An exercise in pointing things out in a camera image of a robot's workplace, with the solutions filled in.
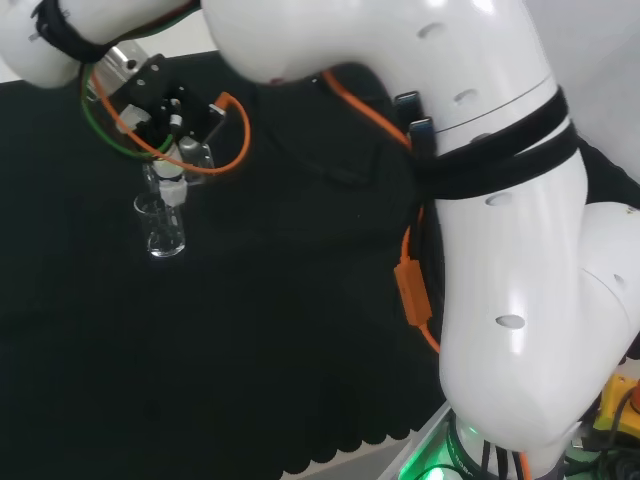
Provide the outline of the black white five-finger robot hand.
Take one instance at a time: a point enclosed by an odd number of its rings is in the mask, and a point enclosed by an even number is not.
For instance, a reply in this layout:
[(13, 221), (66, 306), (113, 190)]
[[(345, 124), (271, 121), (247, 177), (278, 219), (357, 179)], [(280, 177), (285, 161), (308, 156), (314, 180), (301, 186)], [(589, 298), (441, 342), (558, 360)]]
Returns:
[[(125, 80), (109, 99), (126, 126), (147, 144), (195, 167), (214, 166), (208, 143), (226, 113), (180, 80), (164, 56), (128, 61)], [(169, 207), (183, 205), (188, 188), (204, 182), (201, 173), (158, 159), (137, 143), (132, 148), (145, 163), (149, 188)]]

